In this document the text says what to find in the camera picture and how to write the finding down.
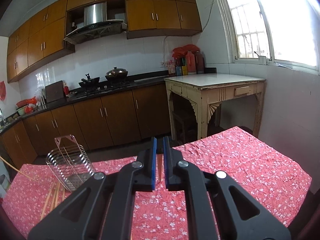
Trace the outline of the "wooden chopstick six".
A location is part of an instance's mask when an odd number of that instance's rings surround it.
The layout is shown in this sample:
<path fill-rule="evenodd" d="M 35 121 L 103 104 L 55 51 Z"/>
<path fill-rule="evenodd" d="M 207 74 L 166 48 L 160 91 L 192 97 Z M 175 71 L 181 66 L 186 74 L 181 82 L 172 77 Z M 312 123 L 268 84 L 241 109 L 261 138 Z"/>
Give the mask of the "wooden chopstick six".
<path fill-rule="evenodd" d="M 158 167 L 158 181 L 162 181 L 162 163 L 163 163 L 163 154 L 157 154 L 157 167 Z"/>

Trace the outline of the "red basin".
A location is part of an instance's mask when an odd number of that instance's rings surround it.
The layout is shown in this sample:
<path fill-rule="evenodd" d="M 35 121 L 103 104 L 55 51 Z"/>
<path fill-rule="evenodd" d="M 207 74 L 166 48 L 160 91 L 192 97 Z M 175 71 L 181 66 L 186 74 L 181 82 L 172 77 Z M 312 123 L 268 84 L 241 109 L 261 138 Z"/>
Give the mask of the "red basin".
<path fill-rule="evenodd" d="M 24 99 L 24 100 L 21 100 L 21 101 L 17 102 L 16 106 L 17 106 L 17 108 L 21 108 L 21 107 L 23 107 L 25 105 L 28 105 L 30 103 L 34 103 L 34 100 L 35 100 L 34 98 Z"/>

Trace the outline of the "metal cup on windowsill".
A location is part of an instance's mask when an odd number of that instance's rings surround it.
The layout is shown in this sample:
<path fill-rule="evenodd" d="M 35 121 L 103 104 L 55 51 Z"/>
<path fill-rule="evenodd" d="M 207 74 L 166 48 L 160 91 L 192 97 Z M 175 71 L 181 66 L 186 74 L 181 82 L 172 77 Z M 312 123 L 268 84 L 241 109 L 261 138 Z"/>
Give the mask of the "metal cup on windowsill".
<path fill-rule="evenodd" d="M 258 61 L 260 65 L 267 65 L 267 58 L 265 56 L 261 56 L 259 55 L 256 51 L 254 51 L 254 53 L 258 56 Z"/>

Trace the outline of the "upper wooden wall cabinets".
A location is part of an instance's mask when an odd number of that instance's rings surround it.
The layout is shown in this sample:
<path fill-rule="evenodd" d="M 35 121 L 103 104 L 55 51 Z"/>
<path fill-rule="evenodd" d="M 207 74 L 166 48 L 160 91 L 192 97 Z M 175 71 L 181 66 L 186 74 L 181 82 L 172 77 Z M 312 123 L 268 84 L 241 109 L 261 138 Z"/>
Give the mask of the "upper wooden wall cabinets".
<path fill-rule="evenodd" d="M 7 81 L 19 81 L 96 38 L 122 32 L 129 39 L 191 36 L 201 31 L 195 0 L 55 0 L 10 34 Z"/>

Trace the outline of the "green basin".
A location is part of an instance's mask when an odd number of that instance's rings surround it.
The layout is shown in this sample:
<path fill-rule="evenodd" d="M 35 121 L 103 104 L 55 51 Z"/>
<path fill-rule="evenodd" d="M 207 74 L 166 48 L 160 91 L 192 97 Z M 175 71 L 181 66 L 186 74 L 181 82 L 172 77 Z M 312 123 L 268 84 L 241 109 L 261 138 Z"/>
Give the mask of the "green basin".
<path fill-rule="evenodd" d="M 23 116 L 25 115 L 25 109 L 26 109 L 27 105 L 17 109 L 17 113 L 19 114 L 19 116 Z"/>

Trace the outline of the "gas stove top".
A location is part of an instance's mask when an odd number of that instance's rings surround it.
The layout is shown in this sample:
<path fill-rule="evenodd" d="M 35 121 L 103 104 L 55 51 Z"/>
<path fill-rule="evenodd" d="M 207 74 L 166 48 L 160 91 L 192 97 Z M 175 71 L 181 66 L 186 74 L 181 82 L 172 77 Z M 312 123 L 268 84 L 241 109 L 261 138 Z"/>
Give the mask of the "gas stove top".
<path fill-rule="evenodd" d="M 119 83 L 110 83 L 110 82 L 105 82 L 103 84 L 99 84 L 96 87 L 93 88 L 84 88 L 83 90 L 77 90 L 74 92 L 74 94 L 72 95 L 75 98 L 80 98 L 83 96 L 89 96 L 89 95 L 93 95 L 93 94 L 99 94 L 102 92 L 108 92 L 111 90 L 118 90 L 118 89 L 122 89 L 125 87 L 128 87 L 129 85 L 134 84 L 134 82 L 129 82 L 129 81 L 123 81 L 123 82 L 119 82 Z"/>

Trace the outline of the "cream wooden side table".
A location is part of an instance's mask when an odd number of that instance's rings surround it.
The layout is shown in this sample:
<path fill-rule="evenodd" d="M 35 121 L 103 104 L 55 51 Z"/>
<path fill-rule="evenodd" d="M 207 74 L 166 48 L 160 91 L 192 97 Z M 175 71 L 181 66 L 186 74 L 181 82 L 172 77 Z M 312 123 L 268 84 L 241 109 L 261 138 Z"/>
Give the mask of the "cream wooden side table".
<path fill-rule="evenodd" d="M 257 100 L 257 109 L 255 111 L 253 135 L 255 137 L 259 136 L 263 116 L 266 79 L 243 75 L 210 73 L 166 77 L 164 81 L 167 90 L 172 139 L 176 139 L 173 117 L 173 93 L 187 99 L 191 103 L 197 121 L 197 138 L 199 140 L 207 137 L 209 121 L 221 103 L 254 95 Z"/>

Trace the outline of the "right window frame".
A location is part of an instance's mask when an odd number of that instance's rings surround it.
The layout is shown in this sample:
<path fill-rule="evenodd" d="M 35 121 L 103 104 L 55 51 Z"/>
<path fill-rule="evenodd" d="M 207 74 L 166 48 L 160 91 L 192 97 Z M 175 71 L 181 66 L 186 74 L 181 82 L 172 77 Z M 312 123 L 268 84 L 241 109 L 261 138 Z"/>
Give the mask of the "right window frame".
<path fill-rule="evenodd" d="M 319 0 L 217 0 L 232 63 L 319 74 Z"/>

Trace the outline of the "dark wooden cutting board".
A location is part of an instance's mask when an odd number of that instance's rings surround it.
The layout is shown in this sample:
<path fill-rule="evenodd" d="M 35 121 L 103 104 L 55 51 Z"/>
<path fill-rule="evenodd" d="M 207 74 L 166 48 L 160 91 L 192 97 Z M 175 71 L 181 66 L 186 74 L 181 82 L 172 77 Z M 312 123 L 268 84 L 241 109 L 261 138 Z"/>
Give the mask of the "dark wooden cutting board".
<path fill-rule="evenodd" d="M 51 103 L 57 100 L 64 99 L 64 86 L 63 81 L 57 81 L 45 87 L 45 94 L 46 94 L 46 102 Z"/>

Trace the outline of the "lidded dark cooking pot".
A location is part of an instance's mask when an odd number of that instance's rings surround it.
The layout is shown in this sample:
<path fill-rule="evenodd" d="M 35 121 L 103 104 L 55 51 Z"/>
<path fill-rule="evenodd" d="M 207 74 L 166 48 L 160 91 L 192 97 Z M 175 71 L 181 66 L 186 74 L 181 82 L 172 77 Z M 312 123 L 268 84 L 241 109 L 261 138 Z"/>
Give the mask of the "lidded dark cooking pot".
<path fill-rule="evenodd" d="M 126 69 L 114 67 L 106 73 L 105 78 L 109 82 L 121 82 L 126 79 L 127 75 L 128 71 Z"/>

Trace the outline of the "wooden chopstick three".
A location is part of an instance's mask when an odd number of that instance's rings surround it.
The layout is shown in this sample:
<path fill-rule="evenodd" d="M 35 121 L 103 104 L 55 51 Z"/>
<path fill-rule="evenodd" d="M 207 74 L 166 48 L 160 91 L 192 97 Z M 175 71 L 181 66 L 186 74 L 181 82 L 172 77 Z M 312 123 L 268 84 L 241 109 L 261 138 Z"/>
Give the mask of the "wooden chopstick three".
<path fill-rule="evenodd" d="M 58 198 L 59 198 L 59 191 L 60 191 L 60 182 L 58 182 L 57 184 L 57 188 L 56 188 L 56 193 L 55 193 L 55 200 L 54 200 L 54 207 L 57 207 L 57 202 L 58 202 Z"/>

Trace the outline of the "stainless range hood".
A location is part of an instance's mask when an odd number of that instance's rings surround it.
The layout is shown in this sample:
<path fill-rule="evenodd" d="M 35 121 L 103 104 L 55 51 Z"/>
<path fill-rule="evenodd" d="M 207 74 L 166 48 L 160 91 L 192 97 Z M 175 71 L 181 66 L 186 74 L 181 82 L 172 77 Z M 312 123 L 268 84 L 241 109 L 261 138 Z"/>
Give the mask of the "stainless range hood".
<path fill-rule="evenodd" d="M 76 45 L 126 30 L 125 0 L 106 0 L 68 11 L 64 40 Z"/>

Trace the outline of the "lower wooden kitchen cabinets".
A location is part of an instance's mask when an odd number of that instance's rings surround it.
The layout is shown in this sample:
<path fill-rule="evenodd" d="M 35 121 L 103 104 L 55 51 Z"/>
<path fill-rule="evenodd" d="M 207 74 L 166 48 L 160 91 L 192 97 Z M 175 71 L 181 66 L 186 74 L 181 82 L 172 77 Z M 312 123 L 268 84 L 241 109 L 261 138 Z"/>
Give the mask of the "lower wooden kitchen cabinets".
<path fill-rule="evenodd" d="M 56 148 L 59 136 L 71 134 L 93 151 L 169 133 L 167 92 L 160 80 L 31 114 L 1 132 L 1 145 L 21 168 Z"/>

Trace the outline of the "red sauce bottle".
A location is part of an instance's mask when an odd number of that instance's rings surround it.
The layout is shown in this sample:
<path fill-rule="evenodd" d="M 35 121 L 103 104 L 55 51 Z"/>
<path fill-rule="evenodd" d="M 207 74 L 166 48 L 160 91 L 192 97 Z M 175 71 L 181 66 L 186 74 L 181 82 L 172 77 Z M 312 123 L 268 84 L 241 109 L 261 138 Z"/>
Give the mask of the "red sauce bottle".
<path fill-rule="evenodd" d="M 65 95 L 69 94 L 69 88 L 67 86 L 67 83 L 65 83 L 65 82 L 63 83 L 63 91 L 64 91 Z"/>

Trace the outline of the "wooden chopstick four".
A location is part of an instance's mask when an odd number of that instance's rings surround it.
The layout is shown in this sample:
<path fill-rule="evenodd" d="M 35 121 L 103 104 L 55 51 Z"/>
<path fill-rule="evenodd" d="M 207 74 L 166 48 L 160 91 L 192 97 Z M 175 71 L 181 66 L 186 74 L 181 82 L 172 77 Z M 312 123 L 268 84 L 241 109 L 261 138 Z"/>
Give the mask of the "wooden chopstick four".
<path fill-rule="evenodd" d="M 66 191 L 66 189 L 63 187 L 63 188 L 62 188 L 62 197 L 61 197 L 61 202 L 63 202 L 63 201 L 64 201 L 64 199 L 65 199 L 65 191 Z"/>

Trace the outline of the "wooden chopstick five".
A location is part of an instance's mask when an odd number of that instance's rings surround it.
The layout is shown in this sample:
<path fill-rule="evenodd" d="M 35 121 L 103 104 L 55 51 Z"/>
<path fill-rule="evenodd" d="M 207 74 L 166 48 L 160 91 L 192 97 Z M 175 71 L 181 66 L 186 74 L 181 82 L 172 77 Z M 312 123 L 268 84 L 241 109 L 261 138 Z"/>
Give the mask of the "wooden chopstick five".
<path fill-rule="evenodd" d="M 3 161 L 5 164 L 7 164 L 9 167 L 11 167 L 13 170 L 15 170 L 16 172 L 18 172 L 19 174 L 25 176 L 26 178 L 37 182 L 36 179 L 31 178 L 30 176 L 26 175 L 25 173 L 21 172 L 20 170 L 18 170 L 17 168 L 15 168 L 14 166 L 12 166 L 9 162 L 7 162 L 3 157 L 0 156 L 1 161 Z"/>

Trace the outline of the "wooden chopstick two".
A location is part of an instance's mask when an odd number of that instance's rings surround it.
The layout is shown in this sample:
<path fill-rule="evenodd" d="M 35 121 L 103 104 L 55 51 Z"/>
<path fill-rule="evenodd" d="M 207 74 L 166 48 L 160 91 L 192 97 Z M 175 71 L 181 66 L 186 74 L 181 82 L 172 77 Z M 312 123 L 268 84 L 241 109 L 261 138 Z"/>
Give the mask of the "wooden chopstick two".
<path fill-rule="evenodd" d="M 50 212 L 52 212 L 52 210 L 55 208 L 55 203 L 56 203 L 56 196 L 59 192 L 59 186 L 60 184 L 57 183 L 53 192 L 53 197 L 52 197 L 52 201 L 51 201 L 51 205 L 50 205 Z"/>

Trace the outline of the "red floral tablecloth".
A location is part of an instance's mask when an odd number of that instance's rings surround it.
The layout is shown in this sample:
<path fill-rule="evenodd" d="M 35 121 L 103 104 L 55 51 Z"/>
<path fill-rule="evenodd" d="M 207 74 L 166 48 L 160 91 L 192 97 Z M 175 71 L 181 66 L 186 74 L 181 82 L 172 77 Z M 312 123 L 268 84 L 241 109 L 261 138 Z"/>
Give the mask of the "red floral tablecloth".
<path fill-rule="evenodd" d="M 311 184 L 311 177 L 297 162 L 238 127 L 177 149 L 185 160 L 205 172 L 225 171 L 285 226 L 298 214 Z M 40 221 L 46 196 L 57 179 L 46 165 L 25 164 L 21 172 L 37 182 L 17 174 L 2 208 L 22 236 L 27 237 Z M 54 189 L 44 217 L 50 211 Z M 153 192 L 137 193 L 132 237 L 187 239 L 184 193 L 168 191 L 163 181 L 157 182 Z"/>

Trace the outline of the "colourful boxes on counter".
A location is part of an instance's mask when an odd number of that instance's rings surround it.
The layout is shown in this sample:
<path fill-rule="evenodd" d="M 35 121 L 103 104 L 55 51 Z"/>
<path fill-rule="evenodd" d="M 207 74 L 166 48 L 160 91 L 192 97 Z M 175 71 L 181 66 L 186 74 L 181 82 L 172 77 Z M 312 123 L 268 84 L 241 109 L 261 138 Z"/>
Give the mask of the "colourful boxes on counter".
<path fill-rule="evenodd" d="M 167 63 L 167 68 L 170 76 L 188 75 L 186 60 L 182 58 L 173 58 Z"/>

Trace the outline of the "wooden chopstick one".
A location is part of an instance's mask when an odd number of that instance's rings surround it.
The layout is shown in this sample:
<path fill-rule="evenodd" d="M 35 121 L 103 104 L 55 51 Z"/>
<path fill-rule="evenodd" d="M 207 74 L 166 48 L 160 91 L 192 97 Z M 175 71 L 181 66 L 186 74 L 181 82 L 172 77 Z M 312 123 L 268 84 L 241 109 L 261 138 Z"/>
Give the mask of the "wooden chopstick one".
<path fill-rule="evenodd" d="M 44 217 L 44 214 L 45 214 L 45 211 L 46 211 L 46 208 L 47 208 L 47 205 L 48 205 L 48 202 L 49 202 L 49 199 L 50 199 L 50 196 L 51 196 L 51 194 L 52 194 L 52 191 L 53 191 L 54 187 L 55 187 L 55 182 L 53 182 L 53 184 L 52 184 L 52 186 L 50 187 L 49 192 L 48 192 L 48 194 L 47 194 L 47 196 L 46 196 L 46 200 L 45 200 L 44 206 L 43 206 L 43 208 L 42 208 L 40 220 L 42 220 L 43 217 Z"/>

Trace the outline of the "red bag behind thermoses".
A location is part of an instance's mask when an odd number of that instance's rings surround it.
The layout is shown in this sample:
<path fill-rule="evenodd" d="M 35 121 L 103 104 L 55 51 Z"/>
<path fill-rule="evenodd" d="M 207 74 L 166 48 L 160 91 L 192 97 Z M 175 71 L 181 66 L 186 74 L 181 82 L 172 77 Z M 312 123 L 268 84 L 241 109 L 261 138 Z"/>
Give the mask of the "red bag behind thermoses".
<path fill-rule="evenodd" d="M 176 59 L 185 57 L 189 51 L 195 54 L 197 51 L 200 51 L 200 48 L 194 44 L 188 44 L 182 47 L 177 47 L 172 50 L 172 57 Z"/>

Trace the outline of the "dark red thermos flask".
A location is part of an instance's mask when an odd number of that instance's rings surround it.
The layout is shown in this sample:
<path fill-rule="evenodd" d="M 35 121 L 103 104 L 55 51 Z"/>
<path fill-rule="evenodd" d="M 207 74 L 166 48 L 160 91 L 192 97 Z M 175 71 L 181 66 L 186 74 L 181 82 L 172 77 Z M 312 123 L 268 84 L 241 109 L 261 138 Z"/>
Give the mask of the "dark red thermos flask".
<path fill-rule="evenodd" d="M 203 74 L 204 73 L 204 58 L 202 53 L 198 50 L 194 54 L 195 56 L 195 66 L 197 74 Z"/>

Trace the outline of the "red plastic bag on wall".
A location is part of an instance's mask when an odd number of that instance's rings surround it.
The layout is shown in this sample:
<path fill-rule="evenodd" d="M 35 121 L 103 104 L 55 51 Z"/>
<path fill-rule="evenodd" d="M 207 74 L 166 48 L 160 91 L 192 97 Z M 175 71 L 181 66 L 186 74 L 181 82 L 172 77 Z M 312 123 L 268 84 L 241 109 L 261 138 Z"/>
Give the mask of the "red plastic bag on wall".
<path fill-rule="evenodd" d="M 4 81 L 1 81 L 1 82 L 0 82 L 0 100 L 1 100 L 1 101 L 4 101 L 4 100 L 5 100 L 6 94 L 7 94 L 7 91 L 6 91 L 5 82 L 4 82 Z"/>

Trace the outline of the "red plastic bag on counter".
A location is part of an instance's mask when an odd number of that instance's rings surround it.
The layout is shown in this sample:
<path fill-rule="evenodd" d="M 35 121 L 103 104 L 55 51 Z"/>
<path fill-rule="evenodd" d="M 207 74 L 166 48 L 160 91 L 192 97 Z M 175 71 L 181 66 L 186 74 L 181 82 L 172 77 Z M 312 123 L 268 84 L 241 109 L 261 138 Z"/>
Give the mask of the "red plastic bag on counter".
<path fill-rule="evenodd" d="M 37 107 L 40 107 L 42 105 L 42 103 L 39 101 L 39 98 L 37 98 L 35 96 L 31 99 L 27 99 L 26 103 L 27 103 L 27 105 L 24 109 L 24 112 L 26 114 L 33 112 Z"/>

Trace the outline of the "sink faucet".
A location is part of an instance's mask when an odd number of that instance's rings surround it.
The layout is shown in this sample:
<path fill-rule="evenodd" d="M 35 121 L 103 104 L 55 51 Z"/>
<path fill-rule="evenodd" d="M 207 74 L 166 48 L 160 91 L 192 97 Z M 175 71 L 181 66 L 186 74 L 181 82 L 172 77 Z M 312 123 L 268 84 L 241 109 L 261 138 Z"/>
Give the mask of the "sink faucet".
<path fill-rule="evenodd" d="M 2 110 L 0 109 L 0 128 L 5 127 L 7 124 L 6 118 L 2 112 Z"/>

